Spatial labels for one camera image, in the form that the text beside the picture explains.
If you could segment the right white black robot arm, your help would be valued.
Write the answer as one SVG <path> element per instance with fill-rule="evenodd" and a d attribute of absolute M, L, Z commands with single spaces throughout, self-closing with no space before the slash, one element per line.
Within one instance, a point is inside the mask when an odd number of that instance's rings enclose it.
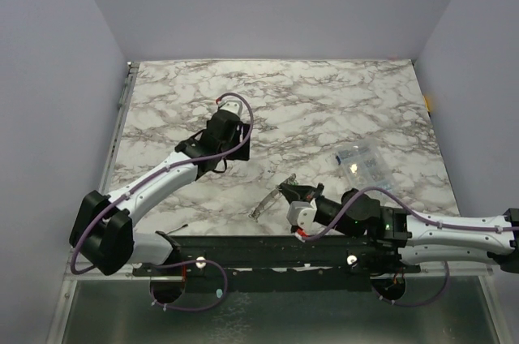
<path fill-rule="evenodd" d="M 382 193 L 396 206 L 384 206 L 368 196 L 368 187 L 347 191 L 341 202 L 326 198 L 323 184 L 281 183 L 277 189 L 290 205 L 287 220 L 298 239 L 316 241 L 331 231 L 360 239 L 367 257 L 358 262 L 373 273 L 432 261 L 473 261 L 518 272 L 517 209 L 494 217 L 444 217 L 416 212 L 388 191 Z"/>

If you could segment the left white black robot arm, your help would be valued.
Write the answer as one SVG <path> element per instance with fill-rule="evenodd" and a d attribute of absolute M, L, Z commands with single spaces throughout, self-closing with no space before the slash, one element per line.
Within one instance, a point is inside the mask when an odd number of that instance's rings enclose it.
<path fill-rule="evenodd" d="M 216 173 L 228 161 L 248 161 L 251 124 L 241 120 L 242 102 L 220 106 L 206 127 L 181 141 L 158 166 L 132 183 L 106 195 L 88 193 L 82 200 L 69 243 L 78 256 L 104 275 L 125 264 L 151 264 L 158 273 L 173 273 L 179 263 L 173 240 L 165 233 L 139 234 L 135 226 L 151 209 L 207 173 Z"/>

